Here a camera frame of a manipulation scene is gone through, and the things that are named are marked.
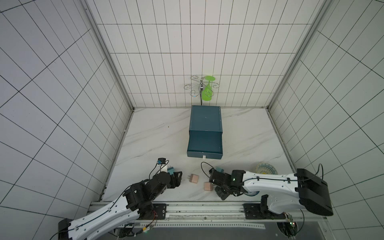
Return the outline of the teal drawer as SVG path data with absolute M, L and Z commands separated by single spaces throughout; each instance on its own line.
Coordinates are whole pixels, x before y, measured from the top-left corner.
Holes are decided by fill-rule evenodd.
M 190 131 L 187 156 L 221 160 L 223 157 L 222 132 Z

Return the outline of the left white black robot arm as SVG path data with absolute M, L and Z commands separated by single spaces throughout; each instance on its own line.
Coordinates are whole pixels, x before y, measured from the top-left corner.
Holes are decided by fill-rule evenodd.
M 77 220 L 64 219 L 52 240 L 95 240 L 103 234 L 136 220 L 155 221 L 160 210 L 153 201 L 167 189 L 180 186 L 182 172 L 160 172 L 152 179 L 128 186 L 122 194 L 95 212 Z

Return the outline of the teal drawer cabinet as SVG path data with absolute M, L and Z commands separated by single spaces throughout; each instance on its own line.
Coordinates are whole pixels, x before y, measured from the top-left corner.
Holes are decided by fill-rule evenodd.
M 223 132 L 221 107 L 191 107 L 190 131 Z

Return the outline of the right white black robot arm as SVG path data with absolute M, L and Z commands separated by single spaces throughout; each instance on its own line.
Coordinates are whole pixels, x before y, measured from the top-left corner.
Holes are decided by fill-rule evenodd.
M 287 175 L 266 175 L 244 170 L 227 174 L 211 168 L 209 182 L 223 201 L 229 196 L 261 194 L 262 210 L 270 213 L 305 209 L 319 216 L 334 215 L 328 183 L 306 169 Z

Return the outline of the teal plug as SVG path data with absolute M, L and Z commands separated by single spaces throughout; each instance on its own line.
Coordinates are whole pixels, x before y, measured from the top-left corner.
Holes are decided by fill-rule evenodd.
M 218 171 L 219 173 L 223 173 L 224 172 L 224 170 L 222 168 L 220 168 L 220 167 L 216 167 L 215 170 Z
M 174 172 L 175 172 L 174 167 L 169 167 L 169 168 L 167 168 L 167 173 L 169 173 L 170 175 L 173 175 Z

